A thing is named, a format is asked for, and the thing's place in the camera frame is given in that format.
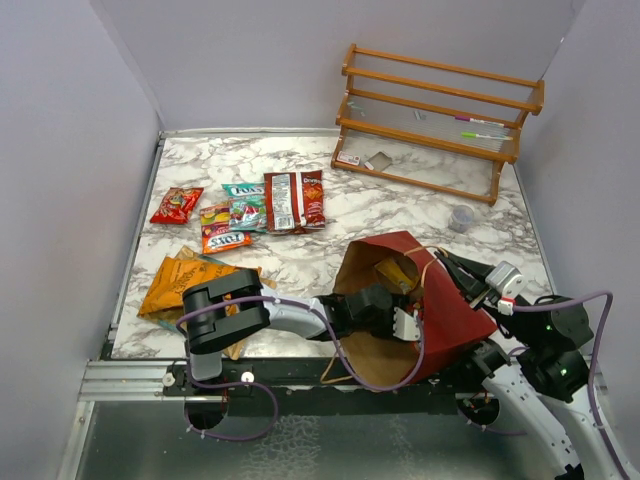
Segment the yellow snack packet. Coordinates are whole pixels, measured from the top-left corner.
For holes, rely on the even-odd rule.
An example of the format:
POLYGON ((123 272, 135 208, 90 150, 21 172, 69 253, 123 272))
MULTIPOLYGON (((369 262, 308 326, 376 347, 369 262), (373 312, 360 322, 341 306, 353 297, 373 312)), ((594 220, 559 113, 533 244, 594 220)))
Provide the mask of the yellow snack packet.
POLYGON ((376 271, 398 287, 403 294, 409 294, 417 285, 417 280, 404 272, 393 257, 387 257, 378 262, 376 271))

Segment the pink marker pen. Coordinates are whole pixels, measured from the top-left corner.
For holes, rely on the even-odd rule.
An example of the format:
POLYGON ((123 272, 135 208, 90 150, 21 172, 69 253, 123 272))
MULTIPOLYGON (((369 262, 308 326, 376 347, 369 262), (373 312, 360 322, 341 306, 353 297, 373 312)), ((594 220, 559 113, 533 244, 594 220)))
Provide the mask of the pink marker pen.
POLYGON ((477 124, 490 125, 490 126, 499 127, 499 128, 506 128, 506 124, 502 122, 495 122, 495 121, 484 120, 484 119, 479 119, 474 117, 454 116, 454 119, 457 121, 462 121, 467 123, 477 123, 477 124))

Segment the orange Fox's candy bag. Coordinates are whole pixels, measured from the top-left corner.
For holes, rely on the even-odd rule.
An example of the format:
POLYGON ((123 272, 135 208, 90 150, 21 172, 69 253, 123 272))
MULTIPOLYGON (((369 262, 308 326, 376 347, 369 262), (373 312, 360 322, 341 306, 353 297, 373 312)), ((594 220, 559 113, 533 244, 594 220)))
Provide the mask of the orange Fox's candy bag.
POLYGON ((203 254, 217 254, 252 244, 249 233, 231 229, 228 202, 202 208, 199 216, 203 254))

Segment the teal Fox's mint bag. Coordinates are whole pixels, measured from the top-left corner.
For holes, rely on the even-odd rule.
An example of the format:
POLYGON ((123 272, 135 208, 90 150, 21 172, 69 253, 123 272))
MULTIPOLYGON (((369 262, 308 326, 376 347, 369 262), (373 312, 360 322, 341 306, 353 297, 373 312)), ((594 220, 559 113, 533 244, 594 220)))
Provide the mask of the teal Fox's mint bag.
POLYGON ((222 188, 230 198, 244 198, 265 195, 264 183, 223 184, 222 188))

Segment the orange wooden rack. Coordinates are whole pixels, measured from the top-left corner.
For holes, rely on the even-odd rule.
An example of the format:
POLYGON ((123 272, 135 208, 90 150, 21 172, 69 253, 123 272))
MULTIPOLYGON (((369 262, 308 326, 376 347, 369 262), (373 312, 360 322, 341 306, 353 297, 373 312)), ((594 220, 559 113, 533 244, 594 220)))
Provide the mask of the orange wooden rack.
POLYGON ((331 166, 333 168, 360 172, 374 177, 414 185, 469 200, 479 201, 490 206, 495 205, 499 198, 500 179, 504 166, 507 164, 515 164, 519 157, 520 137, 527 117, 539 115, 543 109, 545 100, 545 81, 542 79, 531 81, 460 66, 421 60, 398 54, 365 49, 357 46, 355 43, 351 44, 347 50, 342 64, 341 73, 346 78, 346 89, 336 114, 336 125, 340 128, 340 131, 338 142, 331 158, 331 166), (399 64, 434 69, 450 74, 468 76, 475 79, 483 79, 506 85, 523 87, 529 89, 530 93, 527 100, 518 101, 486 93, 477 93, 451 86, 434 84, 399 75, 392 75, 390 73, 382 73, 377 70, 358 67, 356 63, 357 59, 360 57, 370 57, 399 64), (517 110, 519 114, 514 120, 493 118, 486 115, 358 88, 356 86, 356 81, 358 79, 372 80, 389 85, 412 88, 423 92, 486 103, 502 108, 517 110), (357 100, 367 100, 375 107, 390 105, 408 109, 411 111, 411 115, 415 119, 416 125, 409 128, 404 124, 391 126, 389 124, 374 122, 367 117, 364 109, 355 104, 357 100), (468 116, 502 122, 506 124, 506 128, 457 121, 454 119, 454 116, 468 116), (365 166, 352 166, 338 162, 336 157, 340 151, 343 151, 348 134, 351 132, 358 132, 385 140, 404 142, 419 147, 487 161, 491 164, 489 193, 486 195, 480 195, 465 192, 453 187, 436 185, 421 180, 411 179, 409 177, 386 173, 384 171, 371 171, 365 166), (512 136, 514 139, 512 141, 496 141, 462 138, 460 136, 461 132, 508 135, 512 136))

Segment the red snack packet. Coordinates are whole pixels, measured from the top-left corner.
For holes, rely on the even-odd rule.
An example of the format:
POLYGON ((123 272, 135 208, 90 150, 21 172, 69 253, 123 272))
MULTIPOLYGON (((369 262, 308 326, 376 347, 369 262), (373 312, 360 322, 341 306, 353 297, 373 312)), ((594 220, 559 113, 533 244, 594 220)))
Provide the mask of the red snack packet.
POLYGON ((201 187, 170 188, 151 216, 150 222, 165 225, 187 224, 203 192, 204 189, 201 187))

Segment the red Doritos chip bag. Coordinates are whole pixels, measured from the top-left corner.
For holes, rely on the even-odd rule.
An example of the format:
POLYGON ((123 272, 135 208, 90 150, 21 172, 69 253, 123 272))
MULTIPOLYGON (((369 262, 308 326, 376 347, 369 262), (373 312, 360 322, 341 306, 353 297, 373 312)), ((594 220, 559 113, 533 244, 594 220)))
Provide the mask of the red Doritos chip bag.
POLYGON ((265 173, 264 183, 268 233, 305 234, 325 228, 321 170, 265 173))

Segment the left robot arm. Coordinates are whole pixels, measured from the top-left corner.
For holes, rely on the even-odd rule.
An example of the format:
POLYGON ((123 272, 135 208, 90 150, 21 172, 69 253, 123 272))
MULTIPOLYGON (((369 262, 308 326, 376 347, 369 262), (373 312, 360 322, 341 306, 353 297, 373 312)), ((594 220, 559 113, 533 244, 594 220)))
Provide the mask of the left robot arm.
POLYGON ((176 324, 190 364, 186 382, 199 394, 214 392, 222 376, 223 351, 263 329, 319 342, 356 332, 390 338, 396 310, 405 304, 403 296, 381 284, 350 294, 280 295, 252 270, 200 283, 182 293, 184 314, 176 324))

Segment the brown red paper bag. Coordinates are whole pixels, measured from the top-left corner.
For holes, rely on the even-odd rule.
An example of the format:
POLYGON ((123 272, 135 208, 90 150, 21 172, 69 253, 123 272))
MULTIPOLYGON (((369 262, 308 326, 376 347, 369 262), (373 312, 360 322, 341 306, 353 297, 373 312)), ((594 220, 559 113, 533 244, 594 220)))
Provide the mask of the brown red paper bag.
POLYGON ((497 327, 490 317, 473 310, 463 299, 446 269, 426 245, 407 231, 366 237, 349 243, 338 270, 333 291, 351 294, 380 283, 393 293, 401 289, 376 265, 391 259, 415 287, 413 303, 422 307, 425 353, 416 341, 382 339, 355 332, 340 340, 349 366, 365 383, 392 387, 405 381, 419 382, 453 363, 474 345, 489 338, 497 327))

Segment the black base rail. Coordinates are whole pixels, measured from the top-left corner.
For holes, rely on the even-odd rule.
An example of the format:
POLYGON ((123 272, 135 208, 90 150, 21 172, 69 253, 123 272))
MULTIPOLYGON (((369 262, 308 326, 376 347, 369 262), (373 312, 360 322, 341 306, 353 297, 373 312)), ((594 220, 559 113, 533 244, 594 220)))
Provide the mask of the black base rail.
MULTIPOLYGON (((243 373, 266 385, 284 415, 376 415, 427 413, 455 415, 469 413, 473 420, 491 423, 499 413, 498 400, 480 386, 455 375, 429 377, 416 384, 386 393, 374 393, 346 380, 335 385, 320 382, 328 364, 326 358, 248 358, 222 362, 222 377, 214 384, 238 382, 243 373)), ((163 395, 191 403, 218 402, 237 416, 268 416, 273 412, 269 396, 255 387, 202 389, 187 378, 182 361, 166 368, 163 395)))

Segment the teal snack packet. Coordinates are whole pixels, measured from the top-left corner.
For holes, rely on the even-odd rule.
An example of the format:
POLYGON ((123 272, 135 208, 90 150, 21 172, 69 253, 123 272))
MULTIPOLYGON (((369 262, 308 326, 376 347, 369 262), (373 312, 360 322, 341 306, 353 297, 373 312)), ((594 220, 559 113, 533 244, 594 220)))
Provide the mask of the teal snack packet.
POLYGON ((259 232, 267 230, 265 197, 261 195, 235 197, 229 202, 229 228, 232 231, 259 232))

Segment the red white small box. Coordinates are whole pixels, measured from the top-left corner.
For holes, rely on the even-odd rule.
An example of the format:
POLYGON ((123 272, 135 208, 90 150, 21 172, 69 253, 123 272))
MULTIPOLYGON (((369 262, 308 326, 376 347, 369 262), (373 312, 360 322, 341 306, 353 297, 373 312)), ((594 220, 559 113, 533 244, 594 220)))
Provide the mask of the red white small box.
POLYGON ((348 165, 352 165, 352 166, 359 166, 360 165, 360 157, 356 156, 356 155, 352 155, 352 154, 348 154, 346 152, 340 151, 336 157, 336 160, 338 162, 344 163, 344 164, 348 164, 348 165))

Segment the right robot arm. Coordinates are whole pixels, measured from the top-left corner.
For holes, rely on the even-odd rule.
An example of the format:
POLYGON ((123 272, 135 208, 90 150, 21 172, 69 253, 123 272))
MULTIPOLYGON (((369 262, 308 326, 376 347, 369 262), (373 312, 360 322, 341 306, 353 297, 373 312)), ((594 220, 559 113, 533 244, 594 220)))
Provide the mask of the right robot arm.
POLYGON ((584 308, 591 295, 571 299, 521 295, 527 285, 512 264, 487 265, 446 250, 436 252, 469 306, 488 313, 499 330, 523 347, 510 357, 485 340, 449 367, 469 390, 485 389, 509 409, 538 444, 557 479, 636 479, 597 398, 597 361, 582 347, 600 345, 584 308))

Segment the small clear plastic cup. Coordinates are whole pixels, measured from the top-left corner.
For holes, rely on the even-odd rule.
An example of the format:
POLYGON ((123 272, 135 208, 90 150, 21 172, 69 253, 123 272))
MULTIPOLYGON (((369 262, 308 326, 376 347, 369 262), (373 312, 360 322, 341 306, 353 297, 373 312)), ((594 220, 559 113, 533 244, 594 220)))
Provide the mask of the small clear plastic cup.
POLYGON ((474 222, 474 210, 467 205, 457 205, 451 211, 448 227, 457 233, 465 233, 474 222))

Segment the green marker pen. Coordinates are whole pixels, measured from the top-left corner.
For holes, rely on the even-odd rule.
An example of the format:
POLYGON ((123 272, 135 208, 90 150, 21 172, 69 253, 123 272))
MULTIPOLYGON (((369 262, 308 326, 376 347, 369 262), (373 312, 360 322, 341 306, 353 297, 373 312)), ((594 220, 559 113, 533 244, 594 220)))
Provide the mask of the green marker pen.
POLYGON ((462 138, 471 138, 471 139, 485 139, 485 140, 496 140, 496 141, 512 141, 514 138, 508 135, 491 135, 491 134, 480 134, 475 132, 461 132, 460 136, 462 138))

